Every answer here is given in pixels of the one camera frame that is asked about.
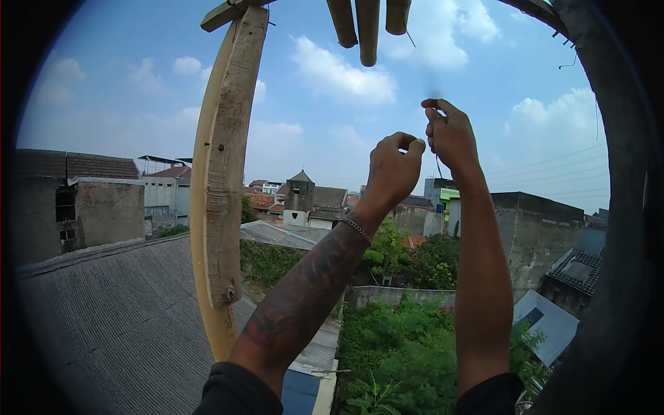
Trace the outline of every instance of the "hand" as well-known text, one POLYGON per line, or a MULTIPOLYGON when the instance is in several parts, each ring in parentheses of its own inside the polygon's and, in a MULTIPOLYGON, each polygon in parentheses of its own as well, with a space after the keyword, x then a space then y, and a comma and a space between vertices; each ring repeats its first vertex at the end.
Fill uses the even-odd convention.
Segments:
POLYGON ((370 210, 382 215, 382 221, 417 184, 425 149, 424 140, 402 132, 382 139, 371 151, 367 189, 357 203, 356 212, 369 205, 370 210))
POLYGON ((424 100, 422 107, 429 119, 426 136, 431 152, 450 168, 452 177, 463 179, 481 171, 475 134, 468 116, 446 100, 424 100))

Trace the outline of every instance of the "window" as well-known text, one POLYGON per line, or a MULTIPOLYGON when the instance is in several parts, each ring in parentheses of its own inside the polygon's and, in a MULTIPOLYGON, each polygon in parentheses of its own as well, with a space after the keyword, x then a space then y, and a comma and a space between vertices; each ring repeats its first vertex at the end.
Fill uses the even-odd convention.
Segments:
POLYGON ((76 193, 57 192, 55 194, 55 221, 76 220, 76 193))
POLYGON ((75 238, 76 238, 76 231, 74 229, 60 231, 60 240, 70 240, 75 238))

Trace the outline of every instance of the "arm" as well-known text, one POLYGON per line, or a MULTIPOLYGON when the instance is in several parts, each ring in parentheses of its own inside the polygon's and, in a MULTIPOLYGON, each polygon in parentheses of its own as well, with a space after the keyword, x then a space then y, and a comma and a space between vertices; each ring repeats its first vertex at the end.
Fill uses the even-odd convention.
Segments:
MULTIPOLYGON (((365 195, 348 216, 369 236, 415 187, 425 148, 422 140, 396 133, 372 151, 365 195)), ((368 247, 350 225, 337 225, 263 299, 228 360, 252 371, 280 397, 286 370, 330 314, 368 247)))
POLYGON ((512 284, 468 117, 445 100, 425 100, 422 106, 432 151, 450 168, 461 195, 463 236, 454 305, 459 397, 509 372, 512 284))

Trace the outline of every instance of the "black sleeve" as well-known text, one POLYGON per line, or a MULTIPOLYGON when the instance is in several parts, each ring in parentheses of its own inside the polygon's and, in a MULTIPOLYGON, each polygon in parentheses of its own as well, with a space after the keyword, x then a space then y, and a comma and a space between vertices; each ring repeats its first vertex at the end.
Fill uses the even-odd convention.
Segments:
POLYGON ((281 415, 277 395, 258 376, 231 362, 215 363, 203 386, 203 398, 194 415, 281 415))
POLYGON ((514 373, 503 373, 473 386, 457 401, 455 415, 514 415, 523 382, 514 373))

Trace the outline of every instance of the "red tile roof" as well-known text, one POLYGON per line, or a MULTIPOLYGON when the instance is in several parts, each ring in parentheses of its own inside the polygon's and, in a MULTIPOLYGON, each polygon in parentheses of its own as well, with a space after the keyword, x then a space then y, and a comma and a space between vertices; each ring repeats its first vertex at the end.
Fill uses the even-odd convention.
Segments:
POLYGON ((182 177, 183 179, 191 178, 191 167, 188 166, 176 166, 171 167, 170 169, 158 171, 148 175, 150 177, 182 177))

